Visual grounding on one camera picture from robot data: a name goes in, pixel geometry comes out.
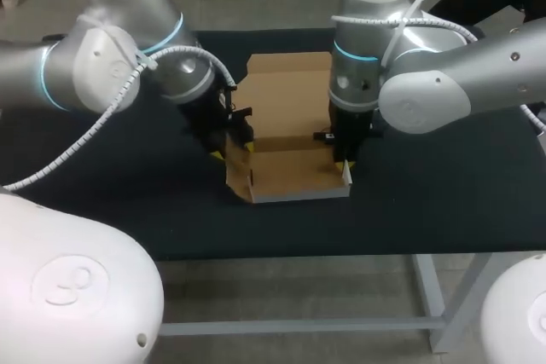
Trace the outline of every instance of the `table leg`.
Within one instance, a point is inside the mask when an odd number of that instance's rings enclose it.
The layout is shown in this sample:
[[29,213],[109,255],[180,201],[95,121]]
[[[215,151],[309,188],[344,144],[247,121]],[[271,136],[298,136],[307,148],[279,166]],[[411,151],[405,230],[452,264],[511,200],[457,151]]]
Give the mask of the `table leg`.
[[458,344],[464,329],[479,312],[487,292],[508,267],[502,253],[477,253],[442,316],[445,327],[430,335],[433,353],[447,353]]

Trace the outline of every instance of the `brown cardboard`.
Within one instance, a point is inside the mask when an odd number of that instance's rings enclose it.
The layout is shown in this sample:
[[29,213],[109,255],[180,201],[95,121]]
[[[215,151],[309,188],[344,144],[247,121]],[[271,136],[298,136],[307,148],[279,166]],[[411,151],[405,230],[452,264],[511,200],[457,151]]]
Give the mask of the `brown cardboard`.
[[331,147],[312,138],[330,125],[330,64],[329,53],[251,57],[232,99],[237,107],[253,108],[247,120],[254,128],[254,152],[232,143],[226,148],[226,183],[243,199],[348,195],[350,182],[335,166]]

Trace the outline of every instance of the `logo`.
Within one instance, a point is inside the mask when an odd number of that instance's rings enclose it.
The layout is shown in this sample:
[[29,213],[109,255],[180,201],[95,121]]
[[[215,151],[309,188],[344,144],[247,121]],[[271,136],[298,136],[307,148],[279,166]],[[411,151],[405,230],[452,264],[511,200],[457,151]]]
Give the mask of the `logo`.
[[53,316],[81,318],[102,308],[108,287],[108,273],[96,260],[63,256],[38,271],[32,283],[32,302]]

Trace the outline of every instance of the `yellow object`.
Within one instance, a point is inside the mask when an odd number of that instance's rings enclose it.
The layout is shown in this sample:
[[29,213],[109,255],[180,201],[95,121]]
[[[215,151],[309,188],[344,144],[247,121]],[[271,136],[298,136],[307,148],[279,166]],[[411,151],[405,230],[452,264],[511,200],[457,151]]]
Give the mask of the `yellow object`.
[[222,156],[222,154],[219,151],[214,151],[213,153],[211,153],[211,155],[213,157],[218,158],[218,159],[224,160],[224,157]]

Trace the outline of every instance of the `cable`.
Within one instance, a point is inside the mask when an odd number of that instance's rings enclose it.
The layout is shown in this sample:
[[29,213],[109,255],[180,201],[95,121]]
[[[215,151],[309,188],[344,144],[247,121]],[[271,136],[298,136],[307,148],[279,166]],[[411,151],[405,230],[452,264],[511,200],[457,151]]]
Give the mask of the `cable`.
[[539,117],[532,113],[528,106],[522,104],[520,106],[521,111],[529,118],[529,120],[537,126],[542,132],[546,132],[546,124],[544,124]]
[[[194,55],[195,57],[201,57],[208,59],[214,66],[218,68],[218,70],[222,73],[222,75],[225,78],[226,84],[230,87],[235,87],[235,80],[231,77],[231,74],[229,74],[228,69],[226,66],[220,61],[215,55],[212,53],[209,53],[208,51],[204,49],[200,49],[198,47],[192,47],[192,46],[172,46],[168,47],[166,49],[162,49],[161,51],[158,51],[157,53],[154,53],[153,55],[149,56],[149,59],[151,61],[157,61],[161,57],[165,55],[169,55],[172,53],[185,53],[189,55]],[[46,165],[42,170],[39,170],[38,172],[35,172],[34,174],[30,175],[29,177],[22,179],[21,181],[11,183],[5,188],[9,191],[17,191],[19,189],[22,189],[24,187],[28,187],[29,185],[32,185],[34,182],[39,181],[40,179],[44,178],[51,172],[53,172],[55,169],[57,169],[59,166],[64,164],[70,157],[72,157],[83,145],[85,145],[93,136],[96,135],[96,133],[104,126],[104,124],[113,116],[113,114],[118,109],[119,105],[129,92],[129,89],[133,85],[133,83],[139,78],[144,70],[148,68],[147,62],[141,62],[135,70],[131,73],[129,76],[129,79],[125,82],[119,93],[116,95],[116,97],[113,99],[112,104],[108,107],[108,109],[104,112],[103,115],[83,134],[74,144],[72,144],[64,153],[59,155],[55,160],[53,160],[50,164]]]
[[[353,25],[398,27],[402,23],[403,19],[360,19],[357,17],[332,16],[332,20],[340,23],[350,23]],[[468,29],[447,20],[413,18],[407,19],[405,25],[407,27],[436,27],[438,29],[447,29],[459,33],[470,43],[478,41],[478,38],[475,37]]]
[[404,29],[408,24],[409,18],[421,6],[421,3],[423,3],[423,0],[415,0],[402,16],[400,25],[397,26],[396,29],[394,29],[394,34],[391,37],[391,41],[386,46],[385,53],[383,54],[383,58],[381,59],[381,67],[386,68],[386,66],[391,62],[392,51],[398,44],[398,40],[404,34]]
[[[338,21],[340,23],[350,23],[354,25],[366,25],[366,26],[392,26],[398,27],[403,22],[403,19],[391,19],[391,20],[381,20],[381,19],[360,19],[357,17],[345,17],[345,16],[332,16],[333,21]],[[460,35],[464,36],[470,43],[475,43],[478,41],[478,38],[475,37],[468,29],[463,26],[459,26],[456,23],[447,20],[433,20],[433,19],[407,19],[406,26],[412,27],[437,27],[440,29],[452,30],[457,32]],[[546,124],[544,124],[540,118],[538,118],[528,106],[521,105],[521,111],[529,118],[529,120],[535,124],[542,132],[546,132]]]

